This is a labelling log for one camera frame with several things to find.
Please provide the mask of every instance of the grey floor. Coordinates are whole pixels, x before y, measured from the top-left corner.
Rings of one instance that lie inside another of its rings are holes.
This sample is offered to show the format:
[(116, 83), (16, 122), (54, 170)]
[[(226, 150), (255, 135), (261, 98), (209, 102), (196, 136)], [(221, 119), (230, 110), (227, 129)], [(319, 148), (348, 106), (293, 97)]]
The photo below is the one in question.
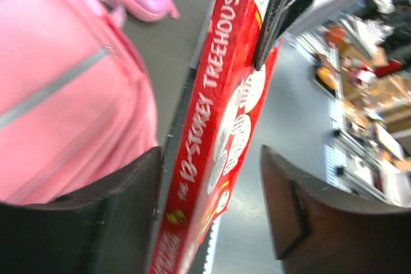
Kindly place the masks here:
[[(177, 21), (145, 24), (129, 19), (125, 26), (150, 72), (159, 110), (160, 143), (173, 118), (210, 0), (175, 2), (181, 13)], [(330, 142), (328, 97), (312, 82), (309, 66), (292, 47), (282, 47), (229, 211), (222, 216), (213, 274), (282, 273), (268, 231), (258, 169), (259, 148), (270, 145), (295, 165), (325, 179), (324, 143)], [(164, 182), (170, 177), (171, 173), (166, 173)]]

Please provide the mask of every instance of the grey strip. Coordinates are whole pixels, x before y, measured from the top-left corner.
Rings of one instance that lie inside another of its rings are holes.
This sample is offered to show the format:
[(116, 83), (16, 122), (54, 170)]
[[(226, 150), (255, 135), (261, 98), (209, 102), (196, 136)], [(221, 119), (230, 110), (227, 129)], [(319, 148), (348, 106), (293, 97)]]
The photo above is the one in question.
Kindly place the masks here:
[(65, 85), (79, 77), (79, 75), (90, 69), (92, 66), (96, 65), (108, 54), (109, 52), (104, 48), (98, 50), (83, 62), (80, 62), (79, 64), (72, 67), (70, 70), (68, 70), (68, 72), (61, 75), (52, 83), (37, 91), (36, 93), (34, 93), (34, 95), (25, 99), (23, 102), (17, 104), (9, 111), (5, 112), (0, 116), (0, 130), (16, 121), (18, 118), (29, 112), (31, 109), (35, 108), (37, 105), (41, 104), (43, 101), (63, 88)]

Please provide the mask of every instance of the shelf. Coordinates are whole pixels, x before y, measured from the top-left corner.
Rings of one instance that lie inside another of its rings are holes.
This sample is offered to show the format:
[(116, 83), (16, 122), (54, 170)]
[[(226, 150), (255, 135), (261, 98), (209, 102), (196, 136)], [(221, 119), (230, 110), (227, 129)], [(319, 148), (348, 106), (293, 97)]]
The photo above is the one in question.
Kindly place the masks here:
[(300, 35), (297, 41), (307, 50), (310, 54), (322, 54), (328, 56), (326, 48), (319, 42), (319, 40), (310, 33), (304, 33)]
[(358, 191), (363, 197), (370, 200), (378, 200), (387, 202), (387, 199), (381, 191), (377, 190), (374, 186), (369, 185), (366, 181), (362, 180), (352, 171), (347, 170), (345, 167), (336, 168), (337, 176), (343, 180), (348, 187)]
[(334, 130), (334, 140), (348, 152), (353, 152), (367, 163), (381, 168), (380, 160), (376, 155), (369, 153), (364, 147), (344, 130)]
[(370, 50), (368, 45), (358, 36), (350, 22), (342, 19), (339, 24), (345, 29), (345, 33), (355, 48), (368, 60), (374, 58), (374, 53)]

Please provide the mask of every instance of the orange item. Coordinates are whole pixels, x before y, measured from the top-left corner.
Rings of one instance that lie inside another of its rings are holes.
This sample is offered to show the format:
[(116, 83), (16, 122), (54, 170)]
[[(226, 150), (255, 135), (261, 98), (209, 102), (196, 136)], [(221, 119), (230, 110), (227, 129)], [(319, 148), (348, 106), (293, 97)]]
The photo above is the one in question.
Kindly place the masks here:
[(331, 43), (336, 46), (340, 46), (344, 42), (345, 30), (339, 26), (333, 26), (329, 28), (329, 31), (325, 34), (325, 39), (329, 45)]

